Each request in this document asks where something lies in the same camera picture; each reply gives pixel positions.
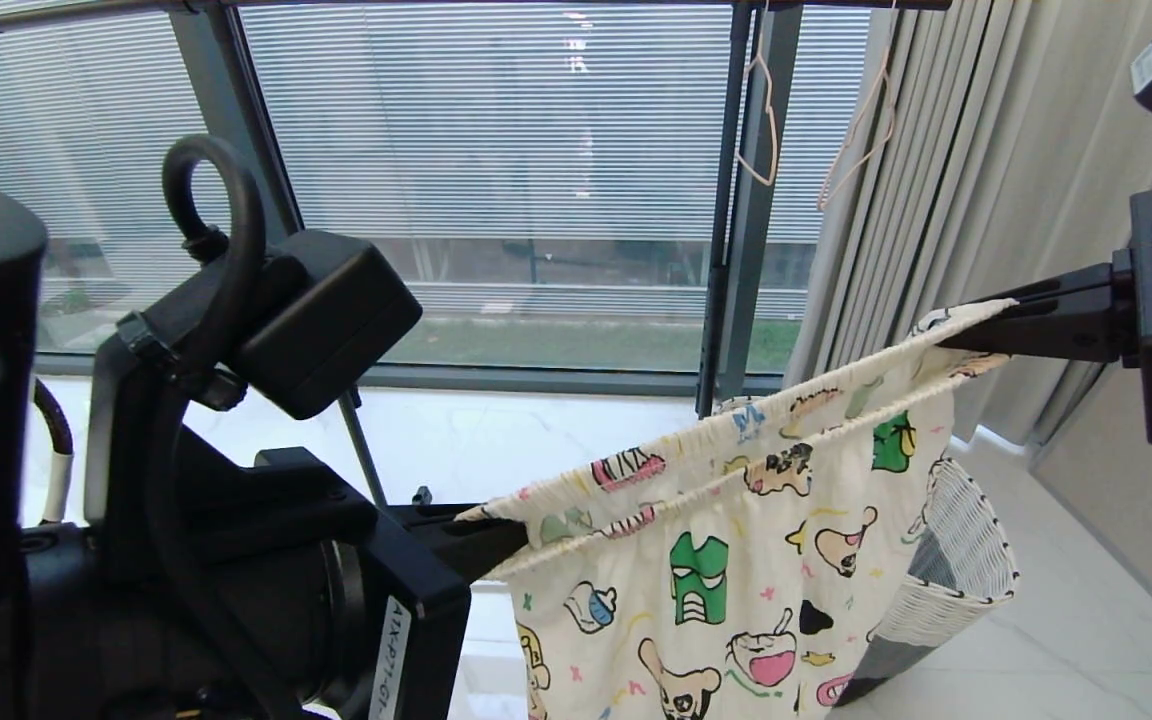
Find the woven basket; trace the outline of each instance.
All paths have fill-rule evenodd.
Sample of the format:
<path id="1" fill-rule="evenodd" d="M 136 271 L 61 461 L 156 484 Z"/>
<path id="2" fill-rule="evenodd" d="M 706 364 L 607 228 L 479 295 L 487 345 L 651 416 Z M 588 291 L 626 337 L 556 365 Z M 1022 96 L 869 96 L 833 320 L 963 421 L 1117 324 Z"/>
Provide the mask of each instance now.
<path id="1" fill-rule="evenodd" d="M 927 530 L 838 705 L 927 657 L 1016 594 L 1020 571 L 988 499 L 954 460 L 937 464 Z"/>

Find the floor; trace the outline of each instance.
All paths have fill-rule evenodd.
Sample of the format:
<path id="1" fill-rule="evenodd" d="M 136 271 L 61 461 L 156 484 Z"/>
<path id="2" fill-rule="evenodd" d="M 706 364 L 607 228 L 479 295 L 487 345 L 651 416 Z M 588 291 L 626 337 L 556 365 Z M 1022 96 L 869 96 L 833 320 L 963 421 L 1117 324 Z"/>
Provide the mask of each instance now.
<path id="1" fill-rule="evenodd" d="M 88 382 L 50 387 L 86 445 Z M 367 389 L 362 425 L 392 502 L 429 486 L 437 502 L 472 502 L 622 450 L 694 420 L 691 402 Z M 303 446 L 365 488 L 343 420 L 297 423 L 252 395 L 232 414 L 191 410 L 189 427 L 234 460 Z M 1023 458 L 978 434 L 956 457 L 1005 522 L 1023 571 L 1018 597 L 838 720 L 1152 719 L 1152 598 L 1025 473 Z M 41 510 L 50 447 L 29 425 L 24 521 Z M 76 480 L 82 478 L 76 460 Z M 82 492 L 69 516 L 82 516 Z M 456 720 L 525 717 L 525 673 L 503 588 L 477 588 L 463 647 Z"/>

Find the window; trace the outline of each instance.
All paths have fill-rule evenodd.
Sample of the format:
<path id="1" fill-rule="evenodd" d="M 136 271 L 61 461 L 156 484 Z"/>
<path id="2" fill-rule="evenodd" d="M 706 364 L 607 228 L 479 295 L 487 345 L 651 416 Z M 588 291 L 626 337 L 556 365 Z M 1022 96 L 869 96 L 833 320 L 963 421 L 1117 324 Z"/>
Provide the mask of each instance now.
<path id="1" fill-rule="evenodd" d="M 376 242 L 426 319 L 387 361 L 700 356 L 732 8 L 244 8 L 301 213 Z"/>
<path id="2" fill-rule="evenodd" d="M 814 205 L 856 108 L 867 36 L 867 9 L 814 5 L 803 9 L 746 364 L 750 373 L 785 372 L 799 334 L 823 221 Z"/>
<path id="3" fill-rule="evenodd" d="M 0 36 L 0 191 L 51 237 L 38 350 L 94 350 L 196 270 L 159 177 L 172 143 L 204 127 L 165 14 Z M 195 184 L 205 219 L 227 227 L 215 173 Z"/>

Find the grass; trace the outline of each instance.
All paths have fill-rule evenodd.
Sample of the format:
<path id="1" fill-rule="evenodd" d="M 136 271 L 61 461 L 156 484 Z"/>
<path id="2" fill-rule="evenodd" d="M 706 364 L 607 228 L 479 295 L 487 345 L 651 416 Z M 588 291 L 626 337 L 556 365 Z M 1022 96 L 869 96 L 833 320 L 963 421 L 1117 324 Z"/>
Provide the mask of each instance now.
<path id="1" fill-rule="evenodd" d="M 695 372 L 700 335 L 699 324 L 426 318 L 385 359 Z M 783 372 L 798 336 L 796 320 L 755 320 L 748 372 Z"/>

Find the curtain fold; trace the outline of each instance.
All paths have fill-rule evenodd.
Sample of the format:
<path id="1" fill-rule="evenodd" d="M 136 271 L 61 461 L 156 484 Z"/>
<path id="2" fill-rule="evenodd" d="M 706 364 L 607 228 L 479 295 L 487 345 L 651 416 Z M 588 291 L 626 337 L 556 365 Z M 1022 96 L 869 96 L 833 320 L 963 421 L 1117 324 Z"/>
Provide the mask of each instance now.
<path id="1" fill-rule="evenodd" d="M 1130 195 L 1152 188 L 1152 114 L 1129 81 L 1152 3 L 993 0 L 896 26 L 896 131 L 826 217 L 786 386 L 881 350 L 934 306 L 1106 262 Z M 887 122 L 869 120 L 870 143 Z M 960 389 L 955 433 L 1046 441 L 1098 372 L 1018 357 Z"/>

